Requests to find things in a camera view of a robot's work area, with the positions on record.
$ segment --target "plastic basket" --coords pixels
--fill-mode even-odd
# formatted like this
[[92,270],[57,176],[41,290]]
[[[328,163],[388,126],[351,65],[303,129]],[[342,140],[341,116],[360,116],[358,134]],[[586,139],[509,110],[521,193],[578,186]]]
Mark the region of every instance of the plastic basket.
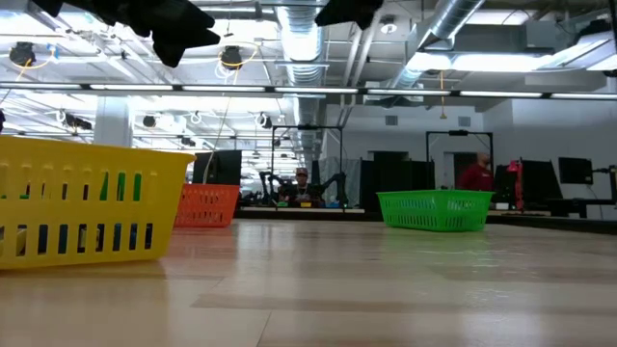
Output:
[[233,219],[239,186],[185,184],[176,227],[227,227]]
[[442,190],[378,195],[388,226],[476,231],[484,228],[493,193]]
[[193,155],[0,136],[0,269],[154,259]]

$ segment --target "pillar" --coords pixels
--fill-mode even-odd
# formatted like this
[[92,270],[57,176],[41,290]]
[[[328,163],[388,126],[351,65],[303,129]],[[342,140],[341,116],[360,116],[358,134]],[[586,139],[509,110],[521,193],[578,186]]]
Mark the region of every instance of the pillar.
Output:
[[133,145],[134,115],[127,96],[99,96],[96,106],[94,143],[119,147]]

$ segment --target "red shirt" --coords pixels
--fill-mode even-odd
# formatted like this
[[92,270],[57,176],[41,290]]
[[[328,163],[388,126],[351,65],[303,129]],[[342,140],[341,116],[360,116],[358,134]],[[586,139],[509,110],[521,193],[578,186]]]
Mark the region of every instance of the red shirt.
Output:
[[491,192],[493,191],[493,173],[478,164],[468,167],[456,184],[458,189]]

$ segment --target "yellow basket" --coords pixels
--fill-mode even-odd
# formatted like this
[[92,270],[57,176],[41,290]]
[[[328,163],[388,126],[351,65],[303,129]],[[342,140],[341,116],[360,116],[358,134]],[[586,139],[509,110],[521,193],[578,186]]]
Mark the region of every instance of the yellow basket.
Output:
[[194,159],[0,136],[0,269],[164,255]]

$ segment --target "green basket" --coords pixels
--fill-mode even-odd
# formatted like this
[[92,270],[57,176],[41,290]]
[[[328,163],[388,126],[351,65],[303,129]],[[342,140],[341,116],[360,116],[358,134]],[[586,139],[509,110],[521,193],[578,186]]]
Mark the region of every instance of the green basket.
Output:
[[390,227],[478,231],[486,223],[493,193],[441,190],[377,195],[384,222]]

